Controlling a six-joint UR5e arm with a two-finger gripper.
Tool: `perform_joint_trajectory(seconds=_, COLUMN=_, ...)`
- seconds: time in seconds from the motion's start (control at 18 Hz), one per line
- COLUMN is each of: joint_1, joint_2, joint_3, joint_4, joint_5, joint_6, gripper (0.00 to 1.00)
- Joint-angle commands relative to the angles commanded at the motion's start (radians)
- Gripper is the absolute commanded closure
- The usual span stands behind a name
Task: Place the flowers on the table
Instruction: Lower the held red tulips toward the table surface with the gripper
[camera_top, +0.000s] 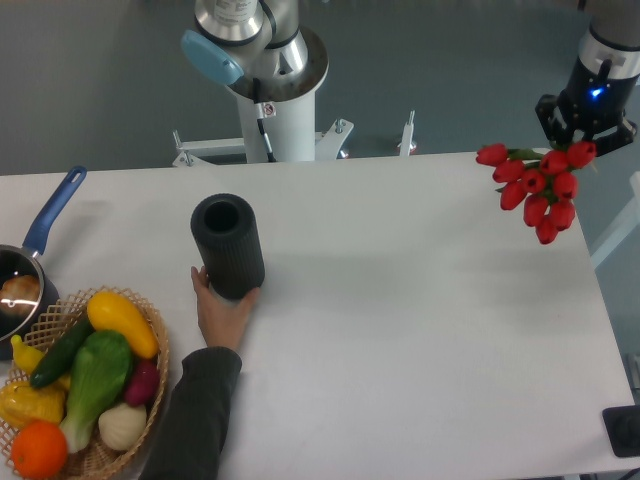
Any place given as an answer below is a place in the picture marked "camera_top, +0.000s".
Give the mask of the dark grey sleeved forearm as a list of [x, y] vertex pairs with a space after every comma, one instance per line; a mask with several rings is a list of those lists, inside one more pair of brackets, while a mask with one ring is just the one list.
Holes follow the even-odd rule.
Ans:
[[218, 477], [241, 368], [240, 356], [225, 347], [203, 348], [184, 358], [142, 479]]

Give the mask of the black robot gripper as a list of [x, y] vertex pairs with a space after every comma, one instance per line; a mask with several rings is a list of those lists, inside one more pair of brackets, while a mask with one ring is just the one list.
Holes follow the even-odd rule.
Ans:
[[542, 95], [535, 113], [552, 147], [567, 149], [577, 132], [593, 140], [596, 156], [603, 157], [632, 144], [638, 126], [626, 118], [626, 104], [639, 76], [611, 78], [611, 60], [592, 72], [577, 59], [566, 87], [558, 97]]

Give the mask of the person's hand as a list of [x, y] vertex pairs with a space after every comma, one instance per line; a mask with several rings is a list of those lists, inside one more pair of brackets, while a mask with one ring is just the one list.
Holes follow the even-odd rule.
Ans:
[[198, 326], [207, 347], [223, 347], [239, 352], [252, 311], [261, 293], [250, 290], [239, 302], [226, 303], [209, 289], [205, 267], [190, 268], [196, 294]]

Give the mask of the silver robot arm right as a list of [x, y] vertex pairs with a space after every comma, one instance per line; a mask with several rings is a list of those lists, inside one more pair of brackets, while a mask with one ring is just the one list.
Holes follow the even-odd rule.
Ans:
[[637, 126], [626, 106], [639, 79], [639, 3], [569, 1], [591, 17], [559, 109], [572, 136], [579, 131], [598, 156], [635, 139]]

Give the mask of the silver robot arm blue cap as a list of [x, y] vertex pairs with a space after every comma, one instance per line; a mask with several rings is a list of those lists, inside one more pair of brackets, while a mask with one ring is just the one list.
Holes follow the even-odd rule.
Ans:
[[197, 1], [181, 48], [210, 81], [254, 102], [315, 91], [328, 72], [319, 36], [300, 23], [298, 1]]

